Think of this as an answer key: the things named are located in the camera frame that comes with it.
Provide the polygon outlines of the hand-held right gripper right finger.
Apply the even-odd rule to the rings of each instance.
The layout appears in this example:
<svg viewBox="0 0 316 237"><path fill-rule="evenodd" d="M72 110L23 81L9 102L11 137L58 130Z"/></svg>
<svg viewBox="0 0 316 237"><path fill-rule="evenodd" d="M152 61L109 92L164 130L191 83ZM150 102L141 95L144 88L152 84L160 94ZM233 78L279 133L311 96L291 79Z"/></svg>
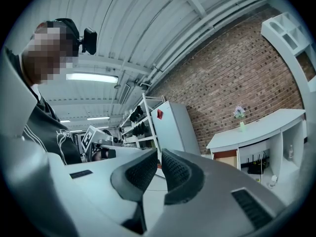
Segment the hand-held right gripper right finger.
<svg viewBox="0 0 316 237"><path fill-rule="evenodd" d="M162 150L161 161L168 190L165 205L187 203L201 191L205 176L198 165L167 149Z"/></svg>

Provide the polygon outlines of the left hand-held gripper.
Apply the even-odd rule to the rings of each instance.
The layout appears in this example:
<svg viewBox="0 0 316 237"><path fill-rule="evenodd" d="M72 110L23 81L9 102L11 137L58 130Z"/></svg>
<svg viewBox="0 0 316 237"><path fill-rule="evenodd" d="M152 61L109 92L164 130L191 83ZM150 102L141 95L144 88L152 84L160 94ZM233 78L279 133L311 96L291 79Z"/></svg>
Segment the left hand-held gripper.
<svg viewBox="0 0 316 237"><path fill-rule="evenodd" d="M113 148L113 142L114 138L108 130L90 126L81 141L85 160L98 161L115 158L117 154Z"/></svg>

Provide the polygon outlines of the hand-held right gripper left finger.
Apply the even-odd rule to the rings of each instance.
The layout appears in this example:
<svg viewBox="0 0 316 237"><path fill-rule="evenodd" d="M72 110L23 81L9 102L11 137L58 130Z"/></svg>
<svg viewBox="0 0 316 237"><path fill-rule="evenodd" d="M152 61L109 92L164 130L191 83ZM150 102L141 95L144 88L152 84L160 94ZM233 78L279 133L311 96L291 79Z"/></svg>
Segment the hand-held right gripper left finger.
<svg viewBox="0 0 316 237"><path fill-rule="evenodd" d="M157 168L157 149L144 150L140 156L119 166L112 172L111 184L122 199L141 202Z"/></svg>

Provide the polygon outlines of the person's black printed shirt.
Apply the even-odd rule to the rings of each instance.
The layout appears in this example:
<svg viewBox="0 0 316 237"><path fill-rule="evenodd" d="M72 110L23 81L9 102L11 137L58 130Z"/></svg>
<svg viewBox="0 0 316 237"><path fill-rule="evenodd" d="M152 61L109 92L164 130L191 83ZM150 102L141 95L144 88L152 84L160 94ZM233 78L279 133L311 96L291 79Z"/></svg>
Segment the person's black printed shirt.
<svg viewBox="0 0 316 237"><path fill-rule="evenodd" d="M25 125L24 138L38 143L46 152L57 154L65 165L82 163L70 131L60 122L53 108L38 91L37 85L32 85L25 76L22 58L7 47L4 50L17 74L37 100Z"/></svg>

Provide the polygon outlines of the black items on rack shelf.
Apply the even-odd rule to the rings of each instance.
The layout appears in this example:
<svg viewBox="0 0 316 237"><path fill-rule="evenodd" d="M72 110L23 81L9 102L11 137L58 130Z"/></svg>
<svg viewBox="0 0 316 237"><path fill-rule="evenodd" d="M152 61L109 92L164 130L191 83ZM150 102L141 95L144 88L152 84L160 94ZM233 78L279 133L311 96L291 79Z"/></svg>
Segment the black items on rack shelf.
<svg viewBox="0 0 316 237"><path fill-rule="evenodd" d="M137 106L135 111L130 115L130 121L131 122L137 122L137 120L139 119L139 117L141 117L144 114L141 106Z"/></svg>
<svg viewBox="0 0 316 237"><path fill-rule="evenodd" d="M148 132L149 132L148 126L145 125L144 123L141 123L137 125L135 128L133 128L132 135L139 136L139 135L144 135L145 133L148 133Z"/></svg>

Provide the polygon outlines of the white fridge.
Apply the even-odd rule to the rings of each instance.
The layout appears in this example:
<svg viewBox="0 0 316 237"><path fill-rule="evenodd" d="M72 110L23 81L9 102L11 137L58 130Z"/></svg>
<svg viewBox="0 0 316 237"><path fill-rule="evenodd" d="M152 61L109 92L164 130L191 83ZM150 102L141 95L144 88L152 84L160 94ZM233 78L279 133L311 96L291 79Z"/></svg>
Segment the white fridge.
<svg viewBox="0 0 316 237"><path fill-rule="evenodd" d="M157 110L163 111L162 120ZM198 140L184 104L166 101L152 111L154 127L161 149L200 155Z"/></svg>

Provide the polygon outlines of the long ceiling light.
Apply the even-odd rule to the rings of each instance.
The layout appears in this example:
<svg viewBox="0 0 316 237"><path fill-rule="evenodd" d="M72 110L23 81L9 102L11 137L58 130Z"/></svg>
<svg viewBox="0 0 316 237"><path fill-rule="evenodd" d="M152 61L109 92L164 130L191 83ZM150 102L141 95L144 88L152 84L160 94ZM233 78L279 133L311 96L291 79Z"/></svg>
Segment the long ceiling light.
<svg viewBox="0 0 316 237"><path fill-rule="evenodd" d="M66 80L83 80L83 81L97 81L97 82L105 82L105 83L117 83L118 77L101 75L101 74L72 73L72 74L66 74Z"/></svg>

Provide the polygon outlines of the white metal shelf rack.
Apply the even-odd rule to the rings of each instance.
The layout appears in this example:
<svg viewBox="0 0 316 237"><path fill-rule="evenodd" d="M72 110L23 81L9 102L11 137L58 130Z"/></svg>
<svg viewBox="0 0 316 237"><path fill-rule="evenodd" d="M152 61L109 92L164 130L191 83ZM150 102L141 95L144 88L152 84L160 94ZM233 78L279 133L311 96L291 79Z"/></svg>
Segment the white metal shelf rack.
<svg viewBox="0 0 316 237"><path fill-rule="evenodd" d="M137 148L156 148L160 150L158 143L158 136L154 127L152 111L164 103L164 97L152 97L142 95L139 103L136 104L135 108L130 110L128 114L123 116L123 121L119 125L119 130L121 132L122 143L124 146L137 147ZM137 122L130 121L130 115L135 111L137 106L141 106L144 114L139 117ZM133 136L132 130L137 125L144 123L148 126L149 132L144 135Z"/></svg>

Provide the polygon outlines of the black router with antennas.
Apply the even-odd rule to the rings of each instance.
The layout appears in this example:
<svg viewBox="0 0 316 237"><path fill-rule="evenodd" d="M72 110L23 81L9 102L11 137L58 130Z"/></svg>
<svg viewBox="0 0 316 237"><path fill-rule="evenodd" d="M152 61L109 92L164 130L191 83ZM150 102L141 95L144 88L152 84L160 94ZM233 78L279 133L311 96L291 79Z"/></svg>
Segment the black router with antennas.
<svg viewBox="0 0 316 237"><path fill-rule="evenodd" d="M262 151L261 154L258 155L258 164L262 169L265 169L269 166L270 156L266 151Z"/></svg>
<svg viewBox="0 0 316 237"><path fill-rule="evenodd" d="M248 174L256 174L256 175L262 175L264 172L264 160L262 158L259 158L257 160L254 160L251 162L248 166Z"/></svg>

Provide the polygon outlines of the purple flowers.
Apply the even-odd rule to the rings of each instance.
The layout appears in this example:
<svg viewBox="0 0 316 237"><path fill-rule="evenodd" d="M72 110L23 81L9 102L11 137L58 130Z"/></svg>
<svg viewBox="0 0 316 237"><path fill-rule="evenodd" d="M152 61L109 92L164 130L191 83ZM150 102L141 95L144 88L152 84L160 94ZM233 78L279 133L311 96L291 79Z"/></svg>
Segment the purple flowers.
<svg viewBox="0 0 316 237"><path fill-rule="evenodd" d="M242 106L236 106L234 110L234 117L236 119L242 120L243 118L245 118L245 112L246 110Z"/></svg>

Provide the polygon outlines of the white desk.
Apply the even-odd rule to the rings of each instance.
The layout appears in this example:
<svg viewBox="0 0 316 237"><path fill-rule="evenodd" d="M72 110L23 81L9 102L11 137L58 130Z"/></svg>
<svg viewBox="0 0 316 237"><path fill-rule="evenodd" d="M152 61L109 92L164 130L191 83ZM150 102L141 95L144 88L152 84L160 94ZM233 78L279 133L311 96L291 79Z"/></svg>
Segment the white desk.
<svg viewBox="0 0 316 237"><path fill-rule="evenodd" d="M272 191L283 203L289 205L297 195L298 176L304 155L306 138L305 110L279 109L257 121L239 128L217 133L207 149L210 158L234 166L265 188ZM288 160L289 146L293 145L293 160ZM262 175L248 174L248 166L266 151L269 166ZM268 183L273 175L277 183L273 189Z"/></svg>

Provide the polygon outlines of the tall white shelf unit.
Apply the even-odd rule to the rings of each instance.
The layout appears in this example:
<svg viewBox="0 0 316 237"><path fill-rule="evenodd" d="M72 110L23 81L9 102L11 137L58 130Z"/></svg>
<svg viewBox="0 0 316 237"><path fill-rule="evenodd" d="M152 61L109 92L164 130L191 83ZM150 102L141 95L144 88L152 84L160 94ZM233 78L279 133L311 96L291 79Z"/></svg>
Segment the tall white shelf unit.
<svg viewBox="0 0 316 237"><path fill-rule="evenodd" d="M297 56L305 53L316 72L316 44L301 24L285 12L262 23L261 34L280 54L289 67L301 92L316 92L316 76L308 80Z"/></svg>

